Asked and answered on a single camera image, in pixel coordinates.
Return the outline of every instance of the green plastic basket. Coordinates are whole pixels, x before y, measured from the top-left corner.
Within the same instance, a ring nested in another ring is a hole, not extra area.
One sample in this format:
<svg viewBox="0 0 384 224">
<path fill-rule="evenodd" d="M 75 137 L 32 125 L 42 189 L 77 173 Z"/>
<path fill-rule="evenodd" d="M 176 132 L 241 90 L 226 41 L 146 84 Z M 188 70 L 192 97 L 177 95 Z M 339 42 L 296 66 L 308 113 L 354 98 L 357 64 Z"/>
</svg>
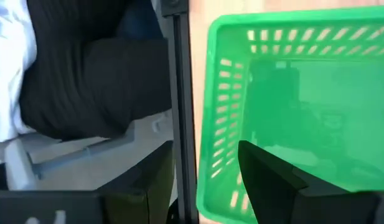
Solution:
<svg viewBox="0 0 384 224">
<path fill-rule="evenodd" d="M 216 20 L 197 191 L 209 219 L 256 223 L 241 139 L 347 190 L 384 190 L 384 6 Z"/>
</svg>

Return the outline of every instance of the black metal frame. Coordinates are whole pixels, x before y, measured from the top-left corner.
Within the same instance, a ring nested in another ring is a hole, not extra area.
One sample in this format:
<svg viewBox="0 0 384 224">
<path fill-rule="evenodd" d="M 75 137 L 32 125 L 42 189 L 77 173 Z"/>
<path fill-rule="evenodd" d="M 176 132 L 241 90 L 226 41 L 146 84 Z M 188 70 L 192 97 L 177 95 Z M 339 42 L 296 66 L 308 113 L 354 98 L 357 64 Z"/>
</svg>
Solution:
<svg viewBox="0 0 384 224">
<path fill-rule="evenodd" d="M 161 0 L 162 16 L 169 25 L 174 148 L 179 223 L 198 223 L 194 114 L 189 42 L 189 0 Z"/>
</svg>

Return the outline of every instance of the white cloth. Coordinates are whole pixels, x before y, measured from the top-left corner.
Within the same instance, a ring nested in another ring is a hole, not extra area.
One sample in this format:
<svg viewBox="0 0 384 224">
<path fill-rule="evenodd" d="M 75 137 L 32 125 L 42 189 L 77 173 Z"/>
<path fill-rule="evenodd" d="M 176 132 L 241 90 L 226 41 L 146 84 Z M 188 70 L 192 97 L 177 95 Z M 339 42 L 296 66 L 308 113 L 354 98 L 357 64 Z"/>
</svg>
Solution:
<svg viewBox="0 0 384 224">
<path fill-rule="evenodd" d="M 26 0 L 0 0 L 0 142 L 33 131 L 21 120 L 18 99 L 36 55 Z"/>
</svg>

